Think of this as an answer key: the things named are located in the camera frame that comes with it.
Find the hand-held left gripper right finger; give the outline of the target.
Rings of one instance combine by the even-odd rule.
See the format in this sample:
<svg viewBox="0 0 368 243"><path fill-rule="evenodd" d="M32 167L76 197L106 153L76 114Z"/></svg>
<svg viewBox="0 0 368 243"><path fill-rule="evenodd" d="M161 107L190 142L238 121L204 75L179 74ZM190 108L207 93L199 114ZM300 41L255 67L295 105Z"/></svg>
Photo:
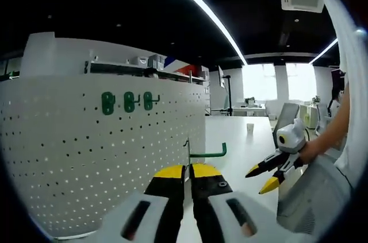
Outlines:
<svg viewBox="0 0 368 243"><path fill-rule="evenodd" d="M288 231L275 216L242 192L233 191L221 172L190 164L193 214L202 242L286 242Z"/></svg>

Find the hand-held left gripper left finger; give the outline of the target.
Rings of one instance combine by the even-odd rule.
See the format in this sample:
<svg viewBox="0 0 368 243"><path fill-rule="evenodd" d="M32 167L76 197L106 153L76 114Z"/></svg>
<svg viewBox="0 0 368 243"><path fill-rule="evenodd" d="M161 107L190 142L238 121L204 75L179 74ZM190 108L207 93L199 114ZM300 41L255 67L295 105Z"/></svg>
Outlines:
<svg viewBox="0 0 368 243"><path fill-rule="evenodd" d="M134 192L109 212L99 242L175 242L183 218L184 165L158 171L143 193Z"/></svg>

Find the person's right hand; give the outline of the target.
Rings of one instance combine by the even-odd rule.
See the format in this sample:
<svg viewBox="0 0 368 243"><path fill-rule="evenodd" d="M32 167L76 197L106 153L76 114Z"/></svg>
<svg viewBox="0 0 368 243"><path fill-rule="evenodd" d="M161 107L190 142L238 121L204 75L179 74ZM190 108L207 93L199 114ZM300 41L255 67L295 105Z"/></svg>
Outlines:
<svg viewBox="0 0 368 243"><path fill-rule="evenodd" d="M322 155L331 147L331 143L322 137L318 137L312 141L306 142L300 150L300 159L302 163L309 164L318 155Z"/></svg>

